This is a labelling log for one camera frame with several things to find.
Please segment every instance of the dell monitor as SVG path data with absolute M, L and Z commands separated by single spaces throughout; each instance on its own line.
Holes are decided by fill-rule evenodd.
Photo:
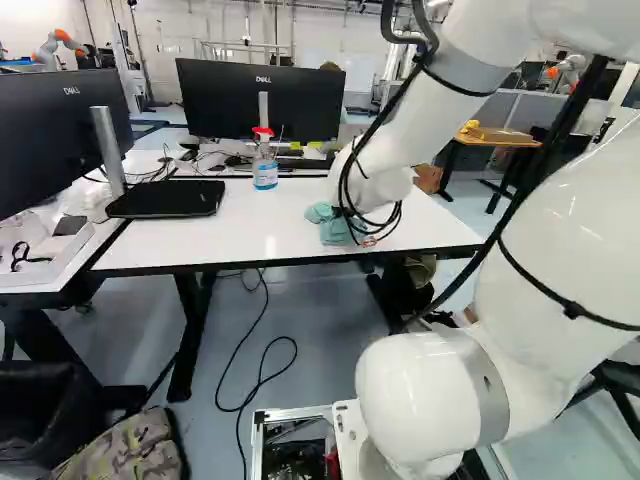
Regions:
M 93 105 L 110 108 L 124 155 L 133 132 L 116 70 L 0 75 L 0 220 L 102 164 Z
M 269 92 L 276 139 L 308 142 L 338 136 L 344 72 L 176 59 L 189 132 L 247 139 L 259 125 L 258 92 Z

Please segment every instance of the black bag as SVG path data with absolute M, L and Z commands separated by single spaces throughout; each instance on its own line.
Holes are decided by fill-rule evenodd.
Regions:
M 98 386 L 82 366 L 0 362 L 0 468 L 52 469 L 104 427 Z

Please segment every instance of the wooden table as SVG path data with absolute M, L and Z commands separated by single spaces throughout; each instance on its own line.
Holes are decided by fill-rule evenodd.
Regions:
M 453 142 L 450 142 L 449 154 L 447 155 L 447 159 L 445 160 L 444 169 L 442 172 L 442 179 L 440 180 L 440 190 L 438 194 L 444 198 L 448 202 L 453 202 L 453 197 L 447 193 L 447 185 L 449 184 L 449 179 L 451 178 L 451 173 L 455 168 L 456 156 L 459 152 L 460 147 L 463 145 L 473 146 L 473 147 L 502 147 L 502 148 L 539 148 L 542 146 L 542 143 L 536 142 L 535 140 L 522 141 L 522 142 L 490 142 L 486 140 L 480 140 L 479 138 L 472 137 L 466 133 L 456 133 L 456 136 L 453 137 Z M 500 197 L 507 192 L 507 185 L 509 184 L 509 178 L 513 174 L 512 165 L 509 164 L 507 171 L 502 177 L 502 182 L 500 186 L 494 185 L 491 182 L 487 182 L 486 180 L 481 180 L 481 182 L 494 190 L 494 194 L 489 201 L 489 205 L 487 205 L 487 213 L 493 213 L 500 200 Z

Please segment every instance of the keyboard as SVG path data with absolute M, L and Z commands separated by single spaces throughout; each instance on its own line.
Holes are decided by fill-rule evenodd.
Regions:
M 311 160 L 308 158 L 281 158 L 276 157 L 278 168 L 292 170 L 330 170 L 333 161 Z
M 290 148 L 272 148 L 271 153 L 277 153 L 278 157 L 302 157 L 304 155 L 304 151 L 301 149 L 292 150 Z

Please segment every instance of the cardboard box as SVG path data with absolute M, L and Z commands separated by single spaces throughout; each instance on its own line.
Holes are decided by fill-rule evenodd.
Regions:
M 413 167 L 413 170 L 418 174 L 417 177 L 413 177 L 413 184 L 424 193 L 436 193 L 440 190 L 442 168 L 424 164 Z
M 470 128 L 467 135 L 484 140 L 485 142 L 533 142 L 533 137 L 528 133 L 518 132 L 517 130 L 512 130 L 510 128 Z

